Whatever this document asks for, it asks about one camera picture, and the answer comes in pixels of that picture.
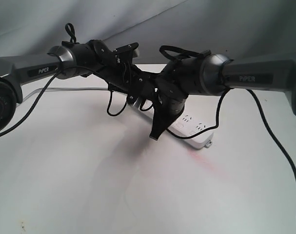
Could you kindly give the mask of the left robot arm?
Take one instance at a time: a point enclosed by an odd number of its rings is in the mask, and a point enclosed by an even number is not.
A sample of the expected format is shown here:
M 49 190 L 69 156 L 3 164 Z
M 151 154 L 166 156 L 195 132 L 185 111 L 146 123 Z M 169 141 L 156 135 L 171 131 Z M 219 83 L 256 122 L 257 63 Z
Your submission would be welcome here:
M 53 75 L 68 79 L 94 74 L 129 97 L 139 97 L 135 89 L 154 74 L 132 64 L 137 48 L 138 43 L 131 43 L 112 52 L 101 40 L 86 44 L 63 41 L 46 54 L 0 57 L 0 131 L 23 101 L 21 87 Z

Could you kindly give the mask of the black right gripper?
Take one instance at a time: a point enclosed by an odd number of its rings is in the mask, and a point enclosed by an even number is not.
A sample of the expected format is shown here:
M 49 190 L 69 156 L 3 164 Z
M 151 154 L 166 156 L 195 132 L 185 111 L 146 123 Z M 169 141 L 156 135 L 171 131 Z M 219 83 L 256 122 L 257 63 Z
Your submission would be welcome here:
M 183 113 L 188 97 L 176 84 L 156 81 L 155 109 L 149 137 L 158 140 L 162 133 Z

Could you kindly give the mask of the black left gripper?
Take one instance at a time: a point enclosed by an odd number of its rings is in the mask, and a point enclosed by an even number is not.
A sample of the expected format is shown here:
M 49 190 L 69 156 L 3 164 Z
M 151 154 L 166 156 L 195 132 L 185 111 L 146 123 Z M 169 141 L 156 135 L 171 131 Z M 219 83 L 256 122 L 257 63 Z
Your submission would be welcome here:
M 110 88 L 127 94 L 127 102 L 137 99 L 153 101 L 155 88 L 151 82 L 154 75 L 140 70 L 133 58 L 121 58 L 108 48 L 99 48 L 99 77 Z

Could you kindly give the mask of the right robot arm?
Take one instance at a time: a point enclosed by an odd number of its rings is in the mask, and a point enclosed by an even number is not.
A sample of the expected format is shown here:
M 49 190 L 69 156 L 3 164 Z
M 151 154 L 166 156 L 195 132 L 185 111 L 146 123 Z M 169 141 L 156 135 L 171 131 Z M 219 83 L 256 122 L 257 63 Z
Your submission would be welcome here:
M 154 140 L 182 115 L 189 95 L 224 98 L 231 89 L 282 92 L 296 116 L 296 53 L 242 59 L 178 55 L 157 75 L 155 85 L 150 132 Z

